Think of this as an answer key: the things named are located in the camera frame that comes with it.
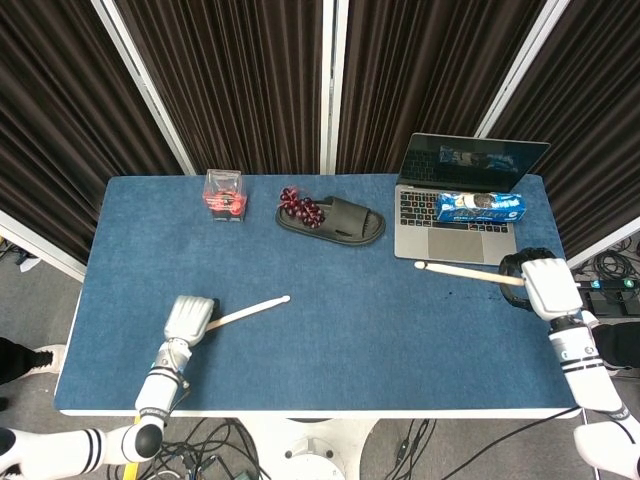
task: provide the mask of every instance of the red grapes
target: red grapes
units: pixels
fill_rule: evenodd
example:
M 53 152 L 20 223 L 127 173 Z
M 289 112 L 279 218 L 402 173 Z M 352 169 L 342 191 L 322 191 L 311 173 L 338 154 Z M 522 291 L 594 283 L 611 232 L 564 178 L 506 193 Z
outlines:
M 296 188 L 283 188 L 280 194 L 280 208 L 291 218 L 297 218 L 309 228 L 318 228 L 324 222 L 324 212 L 309 197 L 298 198 Z

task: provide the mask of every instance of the drumstick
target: drumstick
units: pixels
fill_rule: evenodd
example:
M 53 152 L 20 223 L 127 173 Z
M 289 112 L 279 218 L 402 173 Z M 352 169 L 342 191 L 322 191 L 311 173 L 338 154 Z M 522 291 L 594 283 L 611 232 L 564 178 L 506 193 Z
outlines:
M 505 283 L 515 287 L 524 286 L 524 280 L 522 278 L 498 275 L 497 273 L 481 272 L 480 270 L 472 270 L 470 268 L 452 267 L 441 263 L 416 262 L 414 265 L 420 270 L 431 270 L 432 272 L 447 273 L 449 275 L 457 275 L 458 277 L 475 278 L 476 280 L 484 280 L 486 282 Z
M 225 315 L 224 317 L 221 317 L 217 320 L 214 320 L 213 322 L 210 322 L 209 325 L 207 325 L 207 332 L 209 330 L 213 330 L 214 328 L 221 327 L 222 325 L 226 325 L 227 323 L 235 322 L 236 320 L 240 320 L 241 318 L 248 317 L 249 315 L 253 315 L 254 313 L 258 313 L 263 310 L 276 307 L 281 303 L 287 303 L 289 300 L 291 300 L 291 297 L 289 295 L 285 295 L 280 298 L 267 300 L 266 302 L 253 305 L 252 307 L 243 308 L 242 310 L 238 310 L 237 312 L 230 313 L 229 315 Z

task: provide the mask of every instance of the table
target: table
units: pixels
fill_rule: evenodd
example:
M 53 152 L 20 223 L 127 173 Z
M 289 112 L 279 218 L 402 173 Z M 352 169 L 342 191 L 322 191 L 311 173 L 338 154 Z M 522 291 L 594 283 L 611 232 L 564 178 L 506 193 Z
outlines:
M 292 300 L 207 334 L 175 415 L 539 418 L 575 405 L 545 322 L 508 305 L 494 284 L 394 257 L 395 175 L 244 178 L 243 223 L 213 221 L 204 177 L 109 182 L 57 409 L 132 415 L 181 294 L 217 297 L 223 313 Z M 386 232 L 346 247 L 286 231 L 274 214 L 288 185 L 366 205 Z M 562 255 L 541 178 L 527 175 L 514 191 L 529 209 L 518 248 Z

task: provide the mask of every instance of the laptop screen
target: laptop screen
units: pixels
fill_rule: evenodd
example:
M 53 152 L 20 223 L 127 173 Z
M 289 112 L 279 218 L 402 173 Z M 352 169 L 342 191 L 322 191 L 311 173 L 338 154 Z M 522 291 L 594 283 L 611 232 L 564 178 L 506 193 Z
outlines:
M 471 192 L 509 192 L 548 143 L 414 133 L 398 183 Z

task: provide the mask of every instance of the laptop keyboard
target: laptop keyboard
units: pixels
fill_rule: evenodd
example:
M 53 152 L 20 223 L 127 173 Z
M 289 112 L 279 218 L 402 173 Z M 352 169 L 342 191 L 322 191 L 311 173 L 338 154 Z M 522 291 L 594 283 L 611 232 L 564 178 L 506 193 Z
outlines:
M 435 193 L 401 191 L 400 224 L 415 227 L 448 228 L 454 230 L 473 230 L 480 232 L 508 233 L 506 223 L 496 222 L 439 222 L 436 218 Z

